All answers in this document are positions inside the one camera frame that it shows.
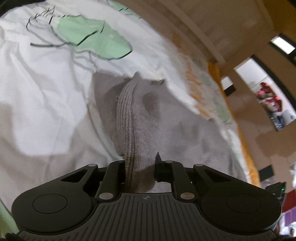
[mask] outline window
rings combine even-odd
[[[284,34],[276,36],[270,45],[285,56],[292,64],[296,65],[296,43]]]
[[[278,46],[286,54],[290,54],[295,49],[293,45],[289,44],[286,40],[284,40],[280,36],[275,37],[271,42],[276,46]]]
[[[296,119],[296,102],[278,77],[256,56],[235,68],[256,95],[276,130],[283,129]]]
[[[221,80],[221,84],[226,96],[230,96],[236,91],[231,79],[228,76]]]

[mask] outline wall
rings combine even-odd
[[[227,76],[228,72],[232,71],[235,67],[249,58],[251,55],[266,47],[270,40],[276,37],[279,33],[269,29],[264,29],[256,36],[255,39],[251,39],[244,44],[233,56],[231,56],[227,62],[219,66],[221,76]]]
[[[207,60],[221,64],[239,49],[246,48],[249,42],[257,41],[258,36],[264,37],[263,33],[274,29],[261,0],[118,1],[149,23],[150,18],[145,13],[161,14],[184,33]]]
[[[296,96],[295,66],[269,45],[255,54]],[[256,167],[262,169],[271,164],[276,180],[286,181],[287,191],[292,190],[289,166],[296,162],[296,121],[277,132],[254,93],[241,77],[234,70],[228,71],[227,75],[237,89],[227,99],[248,143]]]
[[[296,8],[287,0],[263,0],[275,29],[296,42]]]

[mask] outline gray cloth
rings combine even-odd
[[[165,81],[144,80],[138,73],[129,79],[97,72],[93,82],[103,125],[126,162],[126,191],[147,192],[154,187],[157,152],[162,160],[185,167],[201,163],[246,180],[214,120],[187,109],[170,94]]]

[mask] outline white bedsheet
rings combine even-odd
[[[143,19],[116,7],[91,0],[47,0],[16,8],[0,18],[0,198],[8,209],[30,188],[89,163],[104,167],[121,159],[96,110],[91,76],[97,69],[127,76],[139,71],[144,78],[165,78],[172,93],[198,113],[188,94],[184,60],[178,49]],[[130,43],[132,52],[106,60],[87,51],[78,53],[70,45],[30,45],[60,44],[44,27],[51,17],[46,15],[53,9],[55,28],[56,17],[64,15],[105,20]],[[33,24],[26,29],[30,18]],[[192,64],[197,76],[208,76]],[[225,106],[217,85],[210,77],[208,81],[212,86],[205,86],[204,93],[209,106],[214,106],[212,97],[217,95]],[[233,131],[236,124],[228,122],[226,126],[217,116],[221,134],[247,176],[240,141]]]

